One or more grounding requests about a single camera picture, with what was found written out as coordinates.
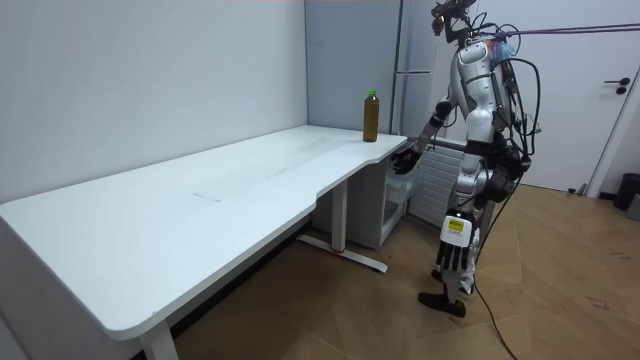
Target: door handle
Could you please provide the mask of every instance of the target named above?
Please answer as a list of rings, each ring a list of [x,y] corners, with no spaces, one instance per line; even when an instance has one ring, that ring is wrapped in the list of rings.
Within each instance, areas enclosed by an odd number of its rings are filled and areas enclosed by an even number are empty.
[[[631,79],[629,78],[623,78],[620,80],[611,80],[611,81],[605,81],[605,84],[618,84],[620,86],[627,86],[629,84],[631,84]]]

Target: desk foot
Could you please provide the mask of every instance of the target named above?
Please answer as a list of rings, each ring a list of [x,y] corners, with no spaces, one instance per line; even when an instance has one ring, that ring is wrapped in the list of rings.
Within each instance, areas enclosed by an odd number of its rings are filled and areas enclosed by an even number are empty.
[[[362,256],[360,254],[356,254],[352,251],[349,250],[343,250],[342,252],[336,252],[331,248],[331,245],[327,244],[324,241],[318,240],[316,238],[313,238],[309,235],[300,235],[298,236],[298,240],[305,242],[309,245],[313,245],[315,247],[318,247],[320,249],[326,250],[332,254],[338,255],[338,256],[342,256],[344,258],[347,258],[349,260],[353,260],[357,263],[360,263],[362,265],[368,266],[370,268],[372,268],[375,271],[381,272],[381,273],[386,273],[387,270],[389,269],[389,267],[383,263],[381,263],[380,261],[377,260],[373,260],[370,259],[366,256]]]

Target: wooden floor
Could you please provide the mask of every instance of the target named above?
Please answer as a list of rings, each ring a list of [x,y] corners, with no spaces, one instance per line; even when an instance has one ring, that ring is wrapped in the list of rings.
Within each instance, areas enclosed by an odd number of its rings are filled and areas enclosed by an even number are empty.
[[[464,320],[420,305],[437,234],[402,221],[378,274],[294,243],[176,340],[180,359],[508,359],[477,295]],[[478,286],[524,359],[640,359],[640,223],[611,202],[522,186]]]

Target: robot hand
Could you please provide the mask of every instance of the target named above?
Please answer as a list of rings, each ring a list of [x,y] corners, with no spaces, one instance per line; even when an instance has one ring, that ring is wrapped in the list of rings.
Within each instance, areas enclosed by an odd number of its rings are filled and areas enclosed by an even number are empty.
[[[408,174],[418,163],[422,156],[421,151],[417,151],[413,146],[410,146],[399,153],[395,153],[391,156],[393,161],[393,170],[398,175]]]

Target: plastic bottle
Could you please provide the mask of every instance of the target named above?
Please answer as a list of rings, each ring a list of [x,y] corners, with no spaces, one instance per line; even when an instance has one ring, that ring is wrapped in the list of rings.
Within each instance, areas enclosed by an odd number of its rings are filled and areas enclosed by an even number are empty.
[[[378,140],[378,115],[380,114],[380,100],[375,90],[369,90],[369,97],[364,101],[364,131],[363,140],[375,142]]]

